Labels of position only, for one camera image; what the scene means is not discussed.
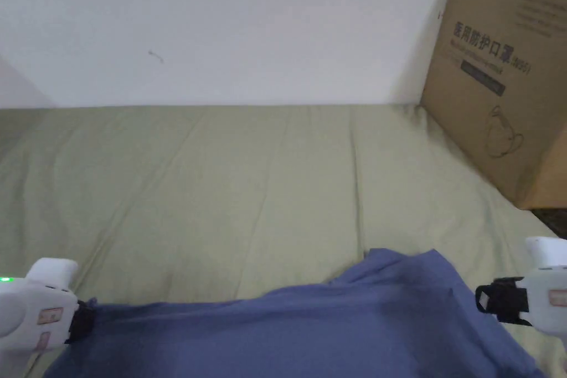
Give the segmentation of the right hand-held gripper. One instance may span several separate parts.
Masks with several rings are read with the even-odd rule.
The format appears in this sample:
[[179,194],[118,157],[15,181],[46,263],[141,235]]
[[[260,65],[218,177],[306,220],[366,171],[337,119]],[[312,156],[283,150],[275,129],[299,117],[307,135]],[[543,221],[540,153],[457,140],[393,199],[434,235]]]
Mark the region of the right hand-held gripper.
[[566,240],[529,237],[535,269],[524,277],[496,278],[478,286],[476,307],[501,323],[533,327],[566,340]]

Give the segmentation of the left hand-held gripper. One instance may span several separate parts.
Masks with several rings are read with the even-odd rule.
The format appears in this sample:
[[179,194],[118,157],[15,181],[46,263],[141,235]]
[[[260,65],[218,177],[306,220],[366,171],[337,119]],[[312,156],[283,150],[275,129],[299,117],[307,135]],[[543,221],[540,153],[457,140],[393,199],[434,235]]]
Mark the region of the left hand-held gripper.
[[41,258],[23,278],[1,277],[1,351],[50,351],[91,333],[95,310],[70,289],[77,270]]

